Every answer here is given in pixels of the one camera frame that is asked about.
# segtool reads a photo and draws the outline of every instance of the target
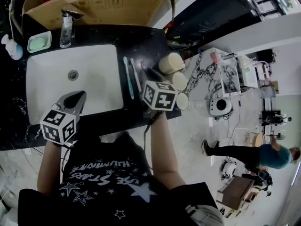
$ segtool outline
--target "bottle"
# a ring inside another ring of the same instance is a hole
[[[10,40],[8,38],[8,34],[5,34],[1,40],[2,44],[5,44],[5,49],[7,50],[8,54],[14,60],[19,60],[23,56],[23,48],[18,45],[15,41]]]

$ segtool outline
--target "teal shirt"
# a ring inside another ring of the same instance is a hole
[[[274,150],[270,144],[259,147],[259,166],[280,169],[292,161],[291,151],[283,146],[279,152]]]

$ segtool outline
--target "sink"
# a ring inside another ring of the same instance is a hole
[[[26,96],[31,125],[39,124],[61,96],[78,90],[87,93],[82,115],[123,107],[114,45],[66,48],[28,59]]]

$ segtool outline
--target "beige cup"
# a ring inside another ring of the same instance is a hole
[[[174,73],[184,67],[185,64],[177,53],[170,53],[159,61],[159,69],[164,74]]]
[[[188,108],[189,106],[189,99],[187,97],[187,95],[185,95],[184,93],[180,93],[177,96],[177,107],[181,110],[184,111]]]
[[[177,90],[185,90],[187,87],[188,79],[181,72],[175,72],[166,76],[170,83],[172,83]]]

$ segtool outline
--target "black countertop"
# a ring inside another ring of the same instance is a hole
[[[31,32],[25,35],[23,48],[26,48],[27,40],[29,36],[34,35],[34,31],[36,34],[42,32],[35,29],[34,26],[28,30]],[[40,51],[40,53],[60,49],[60,30],[52,31],[52,36],[50,49]],[[78,26],[75,28],[75,37],[71,41],[71,48],[99,44],[116,46],[124,107],[120,110],[81,116],[79,121],[81,130],[87,130],[89,133],[96,133],[101,136],[146,125],[149,118],[143,116],[143,105],[138,97],[138,89],[131,66],[129,66],[129,73],[135,99],[130,98],[123,57],[133,58],[135,63],[140,63],[143,60],[147,67],[155,67],[161,58],[170,53],[163,31],[124,25]],[[4,50],[4,46],[0,47],[2,60],[0,150],[35,147],[46,143],[40,131],[40,125],[31,125],[28,119],[26,63],[29,56],[38,53],[29,54],[25,50],[23,58],[14,61]],[[139,75],[142,73],[141,70],[142,68],[137,70]],[[179,111],[174,110],[167,113],[168,118],[178,116],[181,116]]]

